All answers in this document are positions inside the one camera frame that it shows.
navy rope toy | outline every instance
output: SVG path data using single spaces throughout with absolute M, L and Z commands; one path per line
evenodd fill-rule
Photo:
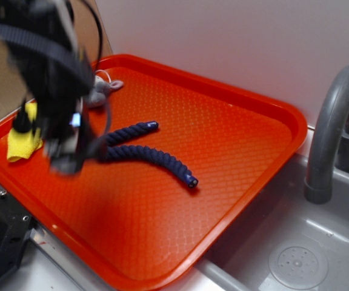
M 151 133 L 157 129 L 158 123 L 156 121 L 140 122 L 106 134 L 107 154 L 102 160 L 104 162 L 123 161 L 126 159 L 147 161 L 171 171 L 172 174 L 184 182 L 189 188 L 196 187 L 199 181 L 192 176 L 192 172 L 186 165 L 169 153 L 141 145 L 115 146 L 130 139 Z

gray sink basin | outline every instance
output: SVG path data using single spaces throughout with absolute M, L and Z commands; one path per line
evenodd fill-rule
M 231 278 L 232 290 L 349 290 L 349 174 L 336 170 L 331 201 L 315 205 L 304 198 L 305 171 L 294 156 L 198 268 L 212 265 L 219 272 L 209 276 Z

red plastic tray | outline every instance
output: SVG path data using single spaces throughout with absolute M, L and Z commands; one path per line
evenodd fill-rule
M 100 68 L 125 83 L 110 97 L 111 129 L 157 121 L 158 132 L 132 143 L 176 156 L 198 187 L 142 161 L 89 161 L 76 176 L 49 172 L 42 150 L 9 163 L 12 116 L 0 122 L 0 183 L 109 285 L 158 289 L 243 211 L 303 143 L 307 123 L 286 103 L 133 56 Z M 98 133 L 105 119 L 90 112 Z

faucet spout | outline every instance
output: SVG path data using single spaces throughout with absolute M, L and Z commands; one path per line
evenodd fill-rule
M 331 199 L 338 152 L 336 167 L 349 172 L 349 66 L 334 79 L 316 123 L 305 178 L 308 201 L 322 204 Z

sink drain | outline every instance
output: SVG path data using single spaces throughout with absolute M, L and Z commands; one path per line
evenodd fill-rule
M 306 241 L 285 241 L 278 245 L 270 254 L 269 267 L 277 281 L 296 290 L 316 287 L 328 273 L 325 255 Z

